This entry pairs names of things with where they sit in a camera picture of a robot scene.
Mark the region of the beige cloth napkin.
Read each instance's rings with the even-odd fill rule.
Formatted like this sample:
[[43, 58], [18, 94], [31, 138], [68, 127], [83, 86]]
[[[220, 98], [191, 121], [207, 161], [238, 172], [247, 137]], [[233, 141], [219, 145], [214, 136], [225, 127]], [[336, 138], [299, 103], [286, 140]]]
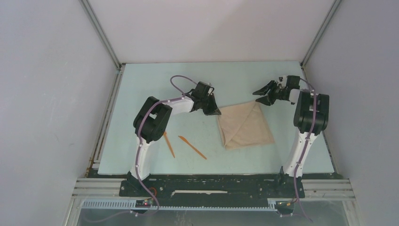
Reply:
[[217, 117], [223, 147], [227, 150], [274, 144], [275, 140], [258, 102], [220, 109]]

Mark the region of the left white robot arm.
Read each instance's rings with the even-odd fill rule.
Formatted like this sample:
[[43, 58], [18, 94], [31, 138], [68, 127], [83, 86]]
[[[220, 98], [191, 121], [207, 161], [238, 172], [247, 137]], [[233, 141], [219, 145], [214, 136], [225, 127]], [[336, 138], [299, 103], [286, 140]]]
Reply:
[[206, 116], [221, 115], [215, 102], [214, 89], [200, 81], [194, 89], [179, 97], [159, 100], [150, 96], [146, 99], [133, 122], [137, 152], [130, 173], [136, 179], [131, 183], [130, 189], [137, 196], [143, 196], [149, 190], [149, 184], [144, 179], [151, 173], [150, 163], [155, 155], [151, 145], [162, 138], [171, 116], [197, 110], [202, 110]]

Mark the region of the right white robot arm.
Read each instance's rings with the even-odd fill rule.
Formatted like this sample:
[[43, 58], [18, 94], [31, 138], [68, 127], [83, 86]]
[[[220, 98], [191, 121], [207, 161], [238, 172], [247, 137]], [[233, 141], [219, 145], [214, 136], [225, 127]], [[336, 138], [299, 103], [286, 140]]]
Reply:
[[266, 106], [273, 105], [277, 100], [295, 105], [295, 139], [280, 172], [297, 182], [303, 175], [303, 165], [311, 146], [328, 126], [330, 96], [317, 93], [309, 82], [296, 75], [271, 80], [252, 94], [260, 96], [255, 101]]

